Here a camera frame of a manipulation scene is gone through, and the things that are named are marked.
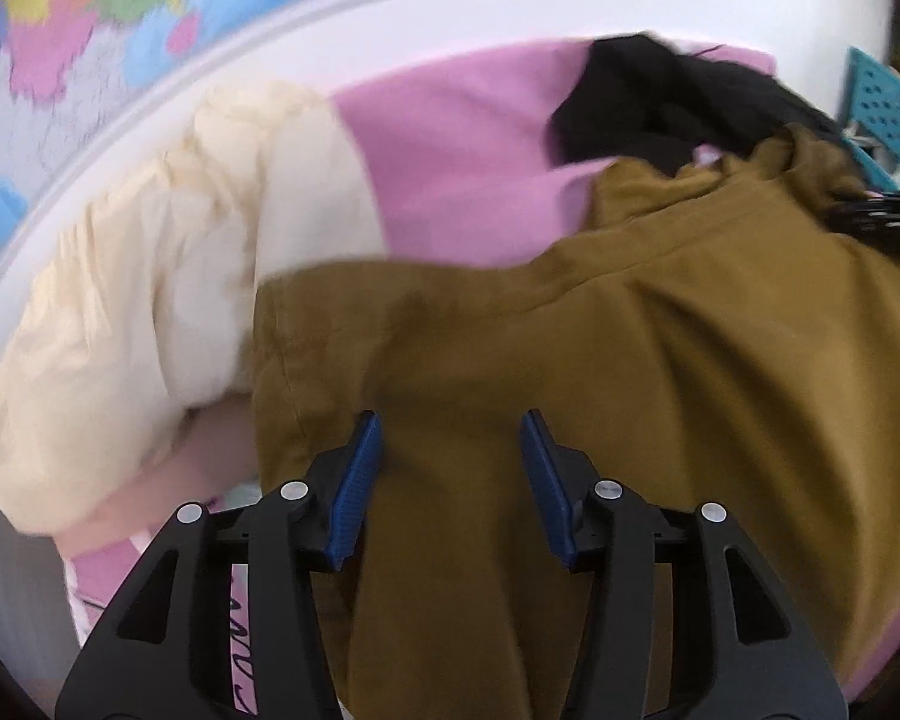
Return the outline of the olive brown jacket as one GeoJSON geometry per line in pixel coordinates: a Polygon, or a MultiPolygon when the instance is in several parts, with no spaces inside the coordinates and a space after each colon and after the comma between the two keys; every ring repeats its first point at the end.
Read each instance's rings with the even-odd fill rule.
{"type": "Polygon", "coordinates": [[[585,226],[530,263],[347,262],[256,293],[261,484],[379,413],[354,566],[317,583],[361,718],[553,718],[590,583],[549,553],[521,415],[653,504],[717,500],[837,678],[900,645],[900,257],[824,224],[859,190],[794,128],[665,176],[614,161],[585,226]]]}

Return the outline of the upper turquoise perforated basket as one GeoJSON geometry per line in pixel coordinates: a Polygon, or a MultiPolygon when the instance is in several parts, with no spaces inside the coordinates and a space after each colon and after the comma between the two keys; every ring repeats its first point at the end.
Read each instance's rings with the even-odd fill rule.
{"type": "Polygon", "coordinates": [[[900,192],[900,75],[856,47],[848,49],[839,124],[871,187],[900,192]]]}

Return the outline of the pink folded garment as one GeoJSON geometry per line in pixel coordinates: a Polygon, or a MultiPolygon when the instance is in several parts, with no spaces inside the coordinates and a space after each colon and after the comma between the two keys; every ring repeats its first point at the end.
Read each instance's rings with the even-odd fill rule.
{"type": "Polygon", "coordinates": [[[159,527],[185,502],[206,502],[258,472],[248,397],[230,397],[188,419],[164,460],[149,466],[74,527],[53,536],[64,559],[159,527]]]}

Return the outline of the black garment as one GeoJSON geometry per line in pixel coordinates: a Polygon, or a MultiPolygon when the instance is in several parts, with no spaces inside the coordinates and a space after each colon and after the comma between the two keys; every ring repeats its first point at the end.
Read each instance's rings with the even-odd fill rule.
{"type": "Polygon", "coordinates": [[[840,145],[841,129],[774,76],[746,65],[679,54],[645,34],[598,39],[577,83],[551,115],[563,163],[608,156],[647,161],[673,177],[713,146],[749,158],[759,143],[799,125],[840,145]]]}

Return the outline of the cream folded garment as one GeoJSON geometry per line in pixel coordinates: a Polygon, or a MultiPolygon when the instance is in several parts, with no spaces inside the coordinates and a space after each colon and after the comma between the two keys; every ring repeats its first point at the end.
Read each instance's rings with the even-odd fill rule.
{"type": "Polygon", "coordinates": [[[206,96],[183,140],[92,200],[0,359],[0,511],[56,535],[250,385],[256,288],[385,234],[338,106],[286,82],[206,96]]]}

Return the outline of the pink floral bed sheet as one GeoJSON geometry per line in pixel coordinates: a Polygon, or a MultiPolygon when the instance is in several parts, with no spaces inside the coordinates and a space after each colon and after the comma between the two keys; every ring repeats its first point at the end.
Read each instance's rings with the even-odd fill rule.
{"type": "MultiPolygon", "coordinates": [[[[414,68],[343,96],[344,120],[377,190],[390,262],[504,270],[582,231],[596,177],[614,161],[639,160],[566,164],[556,154],[549,121],[577,83],[589,47],[493,50],[414,68]]],[[[799,125],[767,140],[794,128],[821,140],[799,125]]],[[[842,149],[829,144],[859,181],[842,149]]],[[[701,146],[681,169],[725,158],[743,159],[701,146]]],[[[860,193],[859,181],[857,192],[836,203],[860,193]]],[[[862,689],[842,687],[873,715],[900,718],[900,645],[862,689]]]]}

